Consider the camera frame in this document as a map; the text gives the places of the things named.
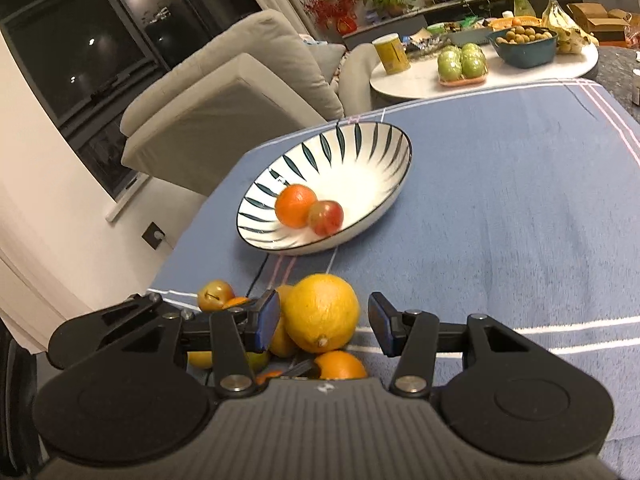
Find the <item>blue striped tablecloth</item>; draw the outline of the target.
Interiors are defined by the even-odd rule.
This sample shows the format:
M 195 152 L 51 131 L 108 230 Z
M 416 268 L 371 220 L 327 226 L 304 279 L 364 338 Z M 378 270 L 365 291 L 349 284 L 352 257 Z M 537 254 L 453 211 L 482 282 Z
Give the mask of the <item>blue striped tablecloth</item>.
M 639 112 L 588 80 L 477 91 L 384 108 L 408 134 L 394 206 L 329 252 L 266 255 L 235 215 L 267 165 L 308 138 L 262 144 L 206 200 L 152 287 L 193 304 L 207 282 L 239 295 L 333 273 L 360 299 L 446 322 L 484 312 L 600 380 L 615 404 L 603 459 L 639 474 Z

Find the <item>cardboard box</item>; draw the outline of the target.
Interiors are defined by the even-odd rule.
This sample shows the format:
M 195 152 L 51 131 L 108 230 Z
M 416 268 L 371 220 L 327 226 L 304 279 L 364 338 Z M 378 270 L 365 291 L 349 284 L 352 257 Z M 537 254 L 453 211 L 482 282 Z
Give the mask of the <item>cardboard box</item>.
M 631 14 L 614 9 L 608 11 L 600 3 L 570 3 L 575 23 L 605 46 L 625 47 L 626 28 Z

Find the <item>large yellow lemon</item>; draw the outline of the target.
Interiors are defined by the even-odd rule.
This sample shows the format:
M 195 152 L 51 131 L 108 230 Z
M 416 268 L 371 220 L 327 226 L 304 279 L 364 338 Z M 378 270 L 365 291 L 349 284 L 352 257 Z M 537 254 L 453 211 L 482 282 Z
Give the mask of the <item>large yellow lemon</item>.
M 360 317 L 356 292 L 333 274 L 311 274 L 294 285 L 283 301 L 284 327 L 302 350 L 318 354 L 346 346 Z

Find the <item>small back orange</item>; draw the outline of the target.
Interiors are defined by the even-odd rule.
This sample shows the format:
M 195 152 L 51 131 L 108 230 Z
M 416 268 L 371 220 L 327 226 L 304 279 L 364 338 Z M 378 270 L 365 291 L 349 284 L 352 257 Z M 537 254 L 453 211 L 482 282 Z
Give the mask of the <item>small back orange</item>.
M 228 300 L 227 302 L 224 303 L 224 305 L 222 306 L 222 308 L 224 310 L 229 309 L 231 307 L 237 307 L 237 306 L 242 306 L 242 304 L 246 304 L 248 301 L 247 297 L 234 297 L 231 298 L 230 300 Z

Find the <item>tray of green apples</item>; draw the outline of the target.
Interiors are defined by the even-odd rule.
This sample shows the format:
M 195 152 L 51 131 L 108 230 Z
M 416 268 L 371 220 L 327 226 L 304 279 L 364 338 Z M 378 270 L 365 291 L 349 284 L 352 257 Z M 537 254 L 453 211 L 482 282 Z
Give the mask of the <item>tray of green apples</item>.
M 446 47 L 437 57 L 437 73 L 443 86 L 481 84 L 488 75 L 486 55 L 477 44 Z

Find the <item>orange mandarin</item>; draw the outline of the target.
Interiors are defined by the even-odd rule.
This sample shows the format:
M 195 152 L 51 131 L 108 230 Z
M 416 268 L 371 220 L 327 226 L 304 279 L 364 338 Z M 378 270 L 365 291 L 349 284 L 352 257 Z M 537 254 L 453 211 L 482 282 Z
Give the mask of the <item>orange mandarin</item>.
M 314 364 L 318 366 L 320 379 L 345 380 L 368 377 L 360 359 L 342 350 L 319 354 L 314 359 Z
M 277 197 L 274 212 L 284 226 L 303 229 L 307 225 L 309 209 L 316 201 L 317 195 L 311 188 L 291 184 Z

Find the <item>dark tv console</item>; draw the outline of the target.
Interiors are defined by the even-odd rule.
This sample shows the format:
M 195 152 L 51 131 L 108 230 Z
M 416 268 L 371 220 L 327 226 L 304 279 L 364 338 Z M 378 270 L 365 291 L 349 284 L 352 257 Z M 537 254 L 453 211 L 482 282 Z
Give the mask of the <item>dark tv console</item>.
M 528 0 L 541 16 L 548 0 Z M 638 0 L 556 0 L 565 11 L 570 3 L 601 3 L 605 9 L 622 9 L 630 13 L 639 12 Z M 502 12 L 514 9 L 513 0 L 451 0 L 437 3 L 427 8 L 409 11 L 397 18 L 386 18 L 373 25 L 359 27 L 356 32 L 343 37 L 344 44 L 353 49 L 358 44 L 366 44 L 379 36 L 397 32 L 400 36 L 409 36 L 431 24 L 454 22 L 467 16 L 480 18 L 501 18 Z

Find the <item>small green mango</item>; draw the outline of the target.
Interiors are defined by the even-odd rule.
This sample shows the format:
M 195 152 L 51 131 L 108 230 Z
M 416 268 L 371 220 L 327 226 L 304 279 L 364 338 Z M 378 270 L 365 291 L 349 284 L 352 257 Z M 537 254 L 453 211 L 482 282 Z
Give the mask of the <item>small green mango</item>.
M 250 369 L 254 374 L 260 374 L 269 364 L 270 354 L 265 352 L 246 352 L 247 362 L 250 364 Z

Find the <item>small teal snack dish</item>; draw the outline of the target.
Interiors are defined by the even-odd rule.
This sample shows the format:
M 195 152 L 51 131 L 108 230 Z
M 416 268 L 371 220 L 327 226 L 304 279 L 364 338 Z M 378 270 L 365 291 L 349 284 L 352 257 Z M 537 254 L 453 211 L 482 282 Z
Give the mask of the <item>small teal snack dish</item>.
M 462 48 L 465 44 L 477 44 L 478 46 L 489 44 L 488 36 L 491 33 L 490 27 L 480 27 L 450 32 L 447 37 L 454 46 Z

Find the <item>small red apple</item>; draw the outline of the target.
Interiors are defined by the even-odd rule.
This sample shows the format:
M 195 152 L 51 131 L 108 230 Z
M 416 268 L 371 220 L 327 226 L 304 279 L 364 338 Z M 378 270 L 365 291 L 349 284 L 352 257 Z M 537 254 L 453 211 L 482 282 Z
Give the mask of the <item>small red apple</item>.
M 335 200 L 318 200 L 311 205 L 307 224 L 314 234 L 327 237 L 342 228 L 344 210 Z

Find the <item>white striped ceramic bowl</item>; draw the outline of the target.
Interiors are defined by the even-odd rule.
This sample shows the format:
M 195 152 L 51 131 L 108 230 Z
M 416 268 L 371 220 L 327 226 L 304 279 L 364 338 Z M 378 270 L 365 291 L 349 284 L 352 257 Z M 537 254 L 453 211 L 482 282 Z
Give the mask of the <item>white striped ceramic bowl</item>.
M 390 209 L 412 163 L 407 133 L 386 122 L 335 125 L 280 155 L 246 190 L 236 214 L 236 232 L 248 246 L 286 256 L 323 252 L 369 229 Z M 341 229 L 320 236 L 285 226 L 276 201 L 289 184 L 302 184 L 320 200 L 344 211 Z

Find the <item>bunch of bananas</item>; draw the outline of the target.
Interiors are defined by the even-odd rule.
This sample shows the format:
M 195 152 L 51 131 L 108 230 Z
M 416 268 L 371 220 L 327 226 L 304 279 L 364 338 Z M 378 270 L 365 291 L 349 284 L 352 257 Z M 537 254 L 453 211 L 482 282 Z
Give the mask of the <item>bunch of bananas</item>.
M 577 25 L 556 0 L 548 1 L 542 12 L 541 26 L 556 33 L 556 52 L 559 54 L 581 54 L 585 46 L 599 45 L 599 40 Z

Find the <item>teal bowl of longans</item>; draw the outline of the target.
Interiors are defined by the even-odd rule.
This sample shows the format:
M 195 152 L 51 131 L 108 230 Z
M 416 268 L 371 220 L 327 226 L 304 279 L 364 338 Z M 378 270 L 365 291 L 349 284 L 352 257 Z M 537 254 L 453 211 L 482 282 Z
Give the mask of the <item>teal bowl of longans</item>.
M 488 36 L 499 58 L 516 68 L 534 68 L 551 63 L 558 34 L 543 27 L 515 26 Z

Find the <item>round white coffee table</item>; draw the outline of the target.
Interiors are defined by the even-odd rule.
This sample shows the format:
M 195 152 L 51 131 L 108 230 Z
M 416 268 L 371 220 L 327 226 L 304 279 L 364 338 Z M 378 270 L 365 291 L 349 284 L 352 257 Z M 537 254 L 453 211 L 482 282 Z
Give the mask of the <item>round white coffee table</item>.
M 510 66 L 498 57 L 491 44 L 482 47 L 485 55 L 485 73 L 475 67 L 475 78 L 463 78 L 464 73 L 455 68 L 439 69 L 438 57 L 425 61 L 413 61 L 404 72 L 390 75 L 382 64 L 372 70 L 370 86 L 381 96 L 396 100 L 435 99 L 450 94 L 465 93 L 476 89 L 528 84 L 529 82 L 557 79 L 573 79 L 591 74 L 598 65 L 599 51 L 594 44 L 582 48 L 581 54 L 560 54 L 547 64 L 533 68 Z

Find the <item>red green apple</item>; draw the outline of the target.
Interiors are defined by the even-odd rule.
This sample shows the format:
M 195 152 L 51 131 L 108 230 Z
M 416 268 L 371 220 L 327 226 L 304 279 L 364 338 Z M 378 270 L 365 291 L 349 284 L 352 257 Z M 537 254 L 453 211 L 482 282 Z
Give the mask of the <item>red green apple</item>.
M 234 297 L 231 285 L 223 280 L 207 283 L 196 295 L 198 307 L 205 312 L 224 310 L 224 306 Z

